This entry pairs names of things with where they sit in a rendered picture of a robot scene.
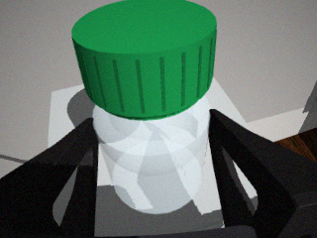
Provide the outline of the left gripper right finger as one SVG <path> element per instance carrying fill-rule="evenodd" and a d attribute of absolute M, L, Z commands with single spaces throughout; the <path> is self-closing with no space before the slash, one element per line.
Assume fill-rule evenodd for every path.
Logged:
<path fill-rule="evenodd" d="M 217 109 L 209 112 L 208 138 L 224 226 L 249 225 L 258 238 L 317 238 L 317 163 Z M 257 192 L 257 209 L 234 162 Z"/>

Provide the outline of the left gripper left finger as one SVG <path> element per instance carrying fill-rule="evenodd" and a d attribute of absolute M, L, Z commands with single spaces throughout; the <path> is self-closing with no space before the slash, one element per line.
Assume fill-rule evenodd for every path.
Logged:
<path fill-rule="evenodd" d="M 98 150 L 93 118 L 87 118 L 0 178 L 0 227 L 21 233 L 94 237 Z M 53 204 L 76 168 L 60 229 L 53 219 Z"/>

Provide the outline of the clear bottle with green cap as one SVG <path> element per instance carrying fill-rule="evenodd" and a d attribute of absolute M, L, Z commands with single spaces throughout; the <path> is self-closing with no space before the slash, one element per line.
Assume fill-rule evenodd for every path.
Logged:
<path fill-rule="evenodd" d="M 146 214 L 180 209 L 203 177 L 215 15 L 186 0 L 123 0 L 85 14 L 71 37 L 117 195 Z"/>

